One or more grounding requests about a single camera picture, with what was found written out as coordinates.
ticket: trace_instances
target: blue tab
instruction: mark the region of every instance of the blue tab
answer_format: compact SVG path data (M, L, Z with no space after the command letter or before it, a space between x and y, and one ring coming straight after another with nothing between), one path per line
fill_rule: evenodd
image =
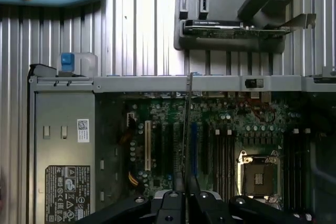
M61 54L62 71L73 72L75 70L75 55L70 52Z

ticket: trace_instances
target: power supply label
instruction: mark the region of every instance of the power supply label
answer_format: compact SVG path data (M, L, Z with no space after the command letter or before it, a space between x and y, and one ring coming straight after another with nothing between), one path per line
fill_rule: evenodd
M90 214L90 166L51 165L45 175L45 224L74 223Z

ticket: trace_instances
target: ribbed metal surface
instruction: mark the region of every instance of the ribbed metal surface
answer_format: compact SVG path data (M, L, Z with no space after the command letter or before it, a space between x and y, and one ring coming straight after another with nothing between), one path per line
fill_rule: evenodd
M120 75L310 74L334 65L335 0L294 0L288 17L317 14L315 30L296 31L282 55L173 47L175 0L103 0L76 9L0 9L0 223L25 223L26 77L30 63L57 65L62 51L91 51L100 73Z

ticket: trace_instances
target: green circuit board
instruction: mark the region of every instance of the green circuit board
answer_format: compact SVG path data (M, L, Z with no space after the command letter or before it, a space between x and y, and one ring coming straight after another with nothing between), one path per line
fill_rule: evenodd
M256 195L263 195L264 190L281 197L283 133L300 121L300 114L292 112L284 99L271 101L267 97L265 100L251 98L245 93L192 99L189 125L191 169L201 189L217 191L223 198L242 193L253 196L254 187L245 185L244 174L250 174L246 170L248 167L254 167L251 170L259 166L239 164L241 152L244 152L244 157L259 155L261 159L254 158L255 161L264 162L270 156L276 158L274 164L269 164L272 169L267 177L261 179L262 182L269 180L265 181L267 186L260 185L259 188L264 189ZM153 196L158 190L171 189L174 172L181 170L185 100L127 100L126 107L129 108L128 116L132 115L137 124L130 143L134 176L144 184L147 196ZM150 169L148 163L146 167L145 157L148 156L145 153L148 131Z

